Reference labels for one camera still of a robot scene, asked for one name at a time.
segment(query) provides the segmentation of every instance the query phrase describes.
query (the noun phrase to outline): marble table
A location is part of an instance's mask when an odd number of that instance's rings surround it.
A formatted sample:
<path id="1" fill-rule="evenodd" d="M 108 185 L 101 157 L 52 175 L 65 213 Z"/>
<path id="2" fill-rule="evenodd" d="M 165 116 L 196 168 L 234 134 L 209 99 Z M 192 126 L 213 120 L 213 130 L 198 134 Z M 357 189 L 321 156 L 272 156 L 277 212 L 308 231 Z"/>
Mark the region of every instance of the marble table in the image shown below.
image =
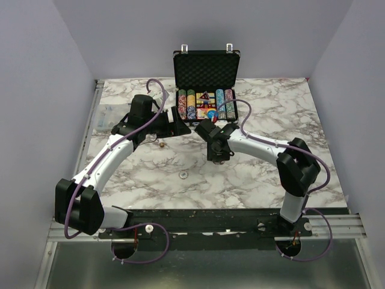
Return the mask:
<path id="1" fill-rule="evenodd" d="M 175 104 L 175 82 L 159 79 L 170 97 L 166 107 Z M 146 94 L 147 79 L 105 81 L 100 104 L 127 104 L 136 94 Z M 150 88 L 160 93 L 153 82 Z M 309 86 L 298 79 L 238 79 L 236 97 L 245 99 L 253 112 L 247 131 L 279 140 L 294 137 L 306 141 L 331 170 L 331 181 L 311 194 L 308 207 L 345 207 L 346 202 L 331 159 Z M 238 105 L 239 119 L 247 106 Z M 109 132 L 93 131 L 86 163 L 102 149 Z M 179 173 L 188 172 L 186 179 Z M 316 184 L 325 180 L 322 170 Z M 123 208 L 279 208 L 284 189 L 277 169 L 269 163 L 244 154 L 217 165 L 206 161 L 206 143 L 196 134 L 159 139 L 140 145 L 107 182 L 101 194 L 106 206 Z"/>

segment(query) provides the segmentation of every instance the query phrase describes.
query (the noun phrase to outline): clear plastic container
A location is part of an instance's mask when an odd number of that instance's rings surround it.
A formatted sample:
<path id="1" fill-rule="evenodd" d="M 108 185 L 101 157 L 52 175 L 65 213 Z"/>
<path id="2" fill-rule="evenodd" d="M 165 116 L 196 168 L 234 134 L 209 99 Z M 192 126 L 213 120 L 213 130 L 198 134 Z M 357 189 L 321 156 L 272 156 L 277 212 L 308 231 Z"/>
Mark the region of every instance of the clear plastic container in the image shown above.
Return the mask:
<path id="1" fill-rule="evenodd" d="M 129 104 L 99 104 L 95 115 L 96 131 L 109 131 L 129 112 Z"/>

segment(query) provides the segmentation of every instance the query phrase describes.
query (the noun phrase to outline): poker chip case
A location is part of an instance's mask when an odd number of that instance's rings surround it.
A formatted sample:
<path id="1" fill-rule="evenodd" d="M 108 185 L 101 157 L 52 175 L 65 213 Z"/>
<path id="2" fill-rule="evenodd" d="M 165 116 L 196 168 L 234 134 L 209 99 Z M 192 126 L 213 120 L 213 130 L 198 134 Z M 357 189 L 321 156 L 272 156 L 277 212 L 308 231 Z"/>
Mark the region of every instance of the poker chip case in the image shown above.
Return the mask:
<path id="1" fill-rule="evenodd" d="M 232 44 L 222 51 L 174 51 L 176 106 L 185 123 L 198 125 L 211 118 L 225 100 L 235 99 L 234 85 L 241 53 Z M 236 102 L 224 105 L 218 119 L 236 123 Z"/>

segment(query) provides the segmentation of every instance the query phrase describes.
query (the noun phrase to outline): poker chip stack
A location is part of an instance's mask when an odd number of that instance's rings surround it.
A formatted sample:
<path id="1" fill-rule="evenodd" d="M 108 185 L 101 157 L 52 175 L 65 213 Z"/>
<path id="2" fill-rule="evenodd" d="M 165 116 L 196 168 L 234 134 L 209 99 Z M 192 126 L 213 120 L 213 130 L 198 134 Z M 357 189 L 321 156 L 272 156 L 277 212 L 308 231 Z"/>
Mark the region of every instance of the poker chip stack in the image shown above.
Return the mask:
<path id="1" fill-rule="evenodd" d="M 178 92 L 178 112 L 182 119 L 187 118 L 186 110 L 187 110 L 186 90 L 181 89 Z"/>
<path id="2" fill-rule="evenodd" d="M 224 98 L 227 101 L 233 99 L 233 92 L 231 89 L 226 89 L 224 91 Z M 228 104 L 226 104 L 226 113 L 227 119 L 235 119 L 235 107 L 233 102 L 229 102 Z"/>
<path id="3" fill-rule="evenodd" d="M 192 89 L 187 90 L 187 119 L 196 118 L 195 109 L 195 91 Z"/>
<path id="4" fill-rule="evenodd" d="M 219 107 L 224 102 L 223 89 L 217 89 L 215 92 L 215 98 L 217 100 L 217 107 Z M 224 105 L 218 110 L 218 119 L 226 119 L 226 110 Z"/>

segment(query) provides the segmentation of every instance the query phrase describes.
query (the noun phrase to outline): case lid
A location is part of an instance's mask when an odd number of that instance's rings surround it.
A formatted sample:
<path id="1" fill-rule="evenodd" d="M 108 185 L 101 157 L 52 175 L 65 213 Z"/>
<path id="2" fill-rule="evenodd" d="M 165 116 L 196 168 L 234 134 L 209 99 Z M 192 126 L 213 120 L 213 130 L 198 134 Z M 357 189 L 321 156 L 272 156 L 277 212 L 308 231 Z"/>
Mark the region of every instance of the case lid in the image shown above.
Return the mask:
<path id="1" fill-rule="evenodd" d="M 240 58 L 238 50 L 174 51 L 176 87 L 233 87 Z"/>

